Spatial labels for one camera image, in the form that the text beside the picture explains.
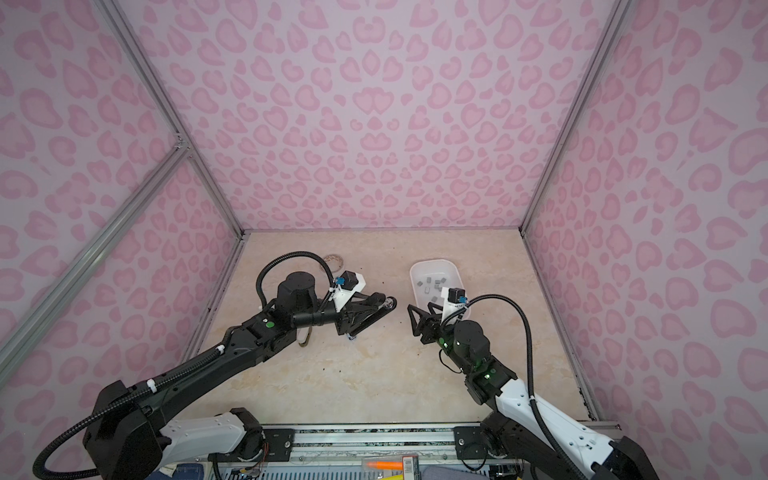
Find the white plastic tray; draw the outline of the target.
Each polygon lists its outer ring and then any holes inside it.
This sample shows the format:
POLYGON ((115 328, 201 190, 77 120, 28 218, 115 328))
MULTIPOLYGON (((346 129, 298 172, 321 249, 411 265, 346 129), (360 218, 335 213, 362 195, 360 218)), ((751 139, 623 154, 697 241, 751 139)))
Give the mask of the white plastic tray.
POLYGON ((430 302, 432 296, 438 297, 437 301, 434 303, 443 306, 441 293, 436 290, 436 287, 439 288, 442 286, 443 288, 463 288, 466 292, 457 266, 453 262, 446 259, 433 259, 417 262, 411 266, 409 275, 415 298, 414 305, 425 311, 427 311, 427 304, 430 302), (431 283, 427 282, 428 276, 433 277, 433 281, 431 283), (426 282, 420 283, 420 277, 425 277, 426 282), (436 279, 441 278, 448 279, 447 284, 435 283, 436 279), (424 292, 426 286, 429 286, 431 289, 429 293, 424 292))

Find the white mini stapler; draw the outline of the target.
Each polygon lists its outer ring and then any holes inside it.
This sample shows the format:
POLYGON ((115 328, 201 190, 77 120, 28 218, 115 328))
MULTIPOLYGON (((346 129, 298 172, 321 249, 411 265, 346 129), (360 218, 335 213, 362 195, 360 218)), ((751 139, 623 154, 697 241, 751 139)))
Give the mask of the white mini stapler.
POLYGON ((311 339, 312 331, 313 331, 312 327, 307 327, 304 329, 300 329, 297 332, 297 342, 301 348, 305 348, 308 346, 309 341, 311 339))

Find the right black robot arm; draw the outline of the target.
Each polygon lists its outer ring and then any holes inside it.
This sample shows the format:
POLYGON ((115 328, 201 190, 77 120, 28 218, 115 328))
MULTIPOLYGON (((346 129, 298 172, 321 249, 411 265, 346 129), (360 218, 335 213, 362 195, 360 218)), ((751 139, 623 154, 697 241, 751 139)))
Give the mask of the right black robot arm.
POLYGON ((408 307, 413 335, 435 343, 464 376, 470 397, 492 413, 482 422, 487 451, 519 458, 551 479, 657 479, 634 440, 613 439, 538 397, 530 385, 491 353, 473 320, 450 323, 436 307, 408 307))

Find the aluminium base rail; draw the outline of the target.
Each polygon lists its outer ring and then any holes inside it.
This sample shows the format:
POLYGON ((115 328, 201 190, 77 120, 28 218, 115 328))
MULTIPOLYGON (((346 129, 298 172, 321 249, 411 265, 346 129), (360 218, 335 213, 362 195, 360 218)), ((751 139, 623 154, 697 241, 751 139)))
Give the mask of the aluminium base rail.
POLYGON ((267 425, 245 457, 213 447, 160 466, 173 479, 381 479, 404 456, 414 466, 464 470, 489 478, 525 473, 529 465, 560 472, 557 453, 512 422, 464 424, 267 425))

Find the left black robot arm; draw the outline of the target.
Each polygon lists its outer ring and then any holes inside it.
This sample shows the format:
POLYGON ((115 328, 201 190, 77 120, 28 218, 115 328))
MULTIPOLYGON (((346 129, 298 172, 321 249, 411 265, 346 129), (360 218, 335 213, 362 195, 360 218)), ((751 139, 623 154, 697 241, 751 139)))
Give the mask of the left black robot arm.
POLYGON ((102 418, 87 427, 83 445, 103 479, 144 479, 160 467, 194 457, 260 461, 267 451, 262 425, 244 407, 211 418, 175 422, 196 400, 237 374, 268 361, 296 342, 299 329, 332 324, 353 337, 391 313, 393 297, 364 294, 353 272, 318 298, 308 272, 289 274, 266 308, 229 328, 198 356, 132 387, 106 387, 94 410, 102 418))

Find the black stapler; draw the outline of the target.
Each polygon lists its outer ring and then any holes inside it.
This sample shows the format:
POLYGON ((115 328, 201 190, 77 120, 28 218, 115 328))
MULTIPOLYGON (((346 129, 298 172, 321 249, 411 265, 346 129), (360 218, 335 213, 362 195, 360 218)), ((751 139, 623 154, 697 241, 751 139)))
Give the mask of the black stapler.
POLYGON ((383 315, 387 315, 397 308, 397 300, 394 297, 388 296, 379 308, 379 311, 383 315))

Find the white tape roll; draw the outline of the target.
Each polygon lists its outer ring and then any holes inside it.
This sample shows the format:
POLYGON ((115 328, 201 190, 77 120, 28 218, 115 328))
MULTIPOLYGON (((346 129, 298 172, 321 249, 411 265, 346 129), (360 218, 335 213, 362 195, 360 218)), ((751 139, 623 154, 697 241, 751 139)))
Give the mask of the white tape roll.
POLYGON ((323 257, 323 261, 328 265, 332 273, 337 273, 343 270, 344 260, 340 255, 329 254, 323 257))

